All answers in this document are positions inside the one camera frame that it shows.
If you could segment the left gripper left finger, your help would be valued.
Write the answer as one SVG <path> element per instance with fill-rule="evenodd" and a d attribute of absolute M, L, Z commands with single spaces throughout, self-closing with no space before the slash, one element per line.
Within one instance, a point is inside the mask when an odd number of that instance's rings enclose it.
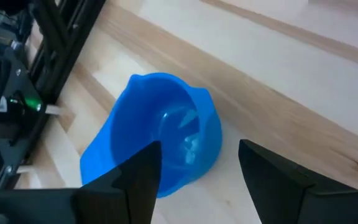
<path fill-rule="evenodd" d="M 161 143 L 154 141 L 81 188 L 81 222 L 150 223 L 161 178 Z"/>

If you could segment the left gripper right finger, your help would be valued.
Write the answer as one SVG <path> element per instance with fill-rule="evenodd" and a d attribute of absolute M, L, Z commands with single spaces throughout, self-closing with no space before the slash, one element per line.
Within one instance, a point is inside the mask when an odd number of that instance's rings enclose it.
<path fill-rule="evenodd" d="M 306 190 L 314 183 L 301 167 L 268 149 L 243 139 L 239 162 L 262 223 L 298 223 Z"/>

